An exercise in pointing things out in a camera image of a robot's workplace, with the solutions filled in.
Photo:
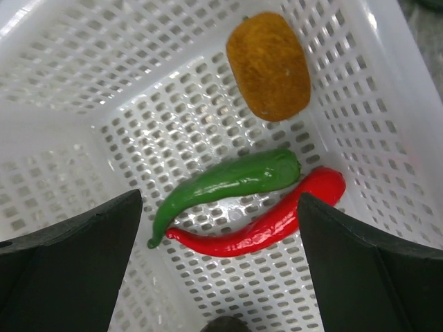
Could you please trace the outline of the brown kiwi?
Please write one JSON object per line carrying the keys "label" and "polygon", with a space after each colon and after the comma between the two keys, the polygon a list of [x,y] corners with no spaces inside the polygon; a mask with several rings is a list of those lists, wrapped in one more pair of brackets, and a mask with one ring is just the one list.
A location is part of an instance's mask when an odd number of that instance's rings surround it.
{"label": "brown kiwi", "polygon": [[307,60],[282,15],[261,12],[245,19],[230,34],[226,54],[238,89],[257,117],[278,122],[308,106]]}

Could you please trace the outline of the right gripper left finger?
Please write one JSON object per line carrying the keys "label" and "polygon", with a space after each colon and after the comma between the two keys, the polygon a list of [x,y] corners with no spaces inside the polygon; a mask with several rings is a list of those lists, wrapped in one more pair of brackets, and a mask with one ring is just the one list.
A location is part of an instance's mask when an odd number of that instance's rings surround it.
{"label": "right gripper left finger", "polygon": [[1,242],[2,331],[107,331],[141,219],[139,190]]}

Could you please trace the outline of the white plastic basket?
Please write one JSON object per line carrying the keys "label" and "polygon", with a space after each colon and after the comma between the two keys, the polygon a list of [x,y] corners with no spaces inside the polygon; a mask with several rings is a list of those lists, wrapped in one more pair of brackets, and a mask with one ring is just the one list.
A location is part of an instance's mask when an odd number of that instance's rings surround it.
{"label": "white plastic basket", "polygon": [[[311,102],[267,122],[247,107],[226,42],[282,15]],[[197,331],[233,315],[253,331],[322,331],[299,234],[233,259],[147,241],[163,199],[229,158],[292,150],[344,175],[338,208],[442,247],[442,99],[400,1],[2,1],[1,239],[132,188],[143,214],[110,331]]]}

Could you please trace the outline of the red chili pepper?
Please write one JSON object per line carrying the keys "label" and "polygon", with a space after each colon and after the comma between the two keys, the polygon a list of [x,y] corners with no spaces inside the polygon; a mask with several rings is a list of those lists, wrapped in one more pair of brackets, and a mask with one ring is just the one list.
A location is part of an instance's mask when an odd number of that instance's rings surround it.
{"label": "red chili pepper", "polygon": [[310,172],[269,211],[242,229],[222,236],[201,236],[179,228],[170,228],[166,237],[174,239],[203,255],[237,257],[257,252],[293,234],[299,228],[298,204],[303,193],[308,193],[328,205],[336,205],[346,190],[342,173],[329,167]]}

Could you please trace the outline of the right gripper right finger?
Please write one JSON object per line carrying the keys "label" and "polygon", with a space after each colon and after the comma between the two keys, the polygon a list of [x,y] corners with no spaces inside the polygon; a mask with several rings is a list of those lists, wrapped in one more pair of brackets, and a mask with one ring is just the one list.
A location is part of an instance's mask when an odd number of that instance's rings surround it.
{"label": "right gripper right finger", "polygon": [[401,239],[303,194],[305,249],[326,331],[441,331],[442,250]]}

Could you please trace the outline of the dark purple mangosteen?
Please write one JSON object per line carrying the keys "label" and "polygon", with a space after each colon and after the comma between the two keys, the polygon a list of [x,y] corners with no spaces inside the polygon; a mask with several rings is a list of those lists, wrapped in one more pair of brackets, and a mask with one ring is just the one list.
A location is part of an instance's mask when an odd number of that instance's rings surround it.
{"label": "dark purple mangosteen", "polygon": [[251,332],[251,330],[241,319],[224,315],[211,320],[201,332]]}

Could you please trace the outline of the green chili pepper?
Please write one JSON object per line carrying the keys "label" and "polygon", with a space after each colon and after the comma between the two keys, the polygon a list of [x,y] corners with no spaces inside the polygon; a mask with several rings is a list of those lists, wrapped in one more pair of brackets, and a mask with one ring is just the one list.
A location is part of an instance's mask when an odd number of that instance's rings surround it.
{"label": "green chili pepper", "polygon": [[225,160],[177,185],[158,208],[147,247],[159,246],[167,229],[182,211],[225,198],[282,190],[301,175],[297,155],[276,148]]}

